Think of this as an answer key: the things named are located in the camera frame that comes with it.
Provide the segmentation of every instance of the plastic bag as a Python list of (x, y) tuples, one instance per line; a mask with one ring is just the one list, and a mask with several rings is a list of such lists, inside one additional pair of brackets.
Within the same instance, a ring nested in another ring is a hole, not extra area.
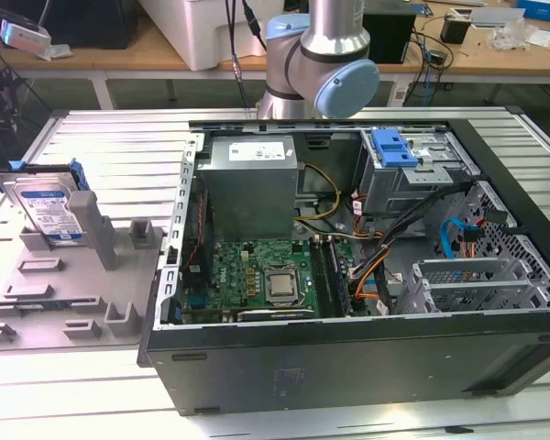
[(536, 30), (538, 30), (536, 26), (529, 25), (520, 18), (508, 23), (505, 27), (495, 27), (489, 33), (488, 42), (495, 50), (528, 49), (530, 44), (526, 40)]

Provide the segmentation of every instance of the hard drive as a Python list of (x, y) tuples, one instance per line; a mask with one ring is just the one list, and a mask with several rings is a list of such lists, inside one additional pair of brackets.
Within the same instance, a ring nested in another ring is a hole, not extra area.
[(74, 191), (89, 190), (79, 162), (34, 165), (10, 161), (0, 170), (0, 192), (27, 213), (29, 228), (42, 233), (52, 246), (83, 244), (84, 231), (67, 203)]

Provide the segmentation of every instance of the black box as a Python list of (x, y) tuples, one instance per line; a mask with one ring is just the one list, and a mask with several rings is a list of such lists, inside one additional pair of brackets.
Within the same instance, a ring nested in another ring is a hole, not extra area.
[(377, 64), (403, 64), (415, 17), (402, 0), (366, 0), (363, 27), (370, 34), (368, 57)]
[(440, 39), (444, 43), (462, 44), (469, 26), (470, 20), (455, 20), (446, 17), (442, 26), (442, 32), (440, 32)]
[[(51, 44), (126, 49), (137, 32), (137, 6), (137, 0), (53, 0), (43, 27)], [(0, 7), (38, 22), (45, 0), (0, 0)]]

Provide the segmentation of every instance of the ram slot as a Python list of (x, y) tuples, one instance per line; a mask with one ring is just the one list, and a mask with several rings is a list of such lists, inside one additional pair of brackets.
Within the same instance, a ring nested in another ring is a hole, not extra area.
[(320, 243), (310, 239), (310, 259), (312, 261), (313, 285), (318, 299), (318, 310), (321, 318), (334, 317), (334, 300), (332, 286), (329, 284), (325, 255)]

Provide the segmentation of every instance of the table leg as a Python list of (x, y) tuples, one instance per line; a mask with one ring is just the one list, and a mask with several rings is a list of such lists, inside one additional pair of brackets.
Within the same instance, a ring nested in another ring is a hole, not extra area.
[(175, 82), (173, 80), (165, 80), (167, 86), (167, 94), (170, 101), (177, 101), (177, 94), (175, 93)]
[(116, 103), (113, 96), (108, 89), (108, 80), (103, 72), (95, 71), (95, 75), (92, 76), (93, 89), (95, 95), (98, 98), (98, 103), (102, 110), (114, 110)]
[(389, 93), (389, 101), (387, 107), (403, 107), (403, 101), (410, 88), (409, 79), (397, 79), (393, 81), (391, 92)]
[(497, 98), (497, 94), (499, 93), (499, 90), (501, 90), (501, 86), (503, 84), (494, 84), (493, 88), (489, 92), (489, 96), (485, 98), (485, 103), (487, 104), (493, 104), (495, 102), (495, 98)]

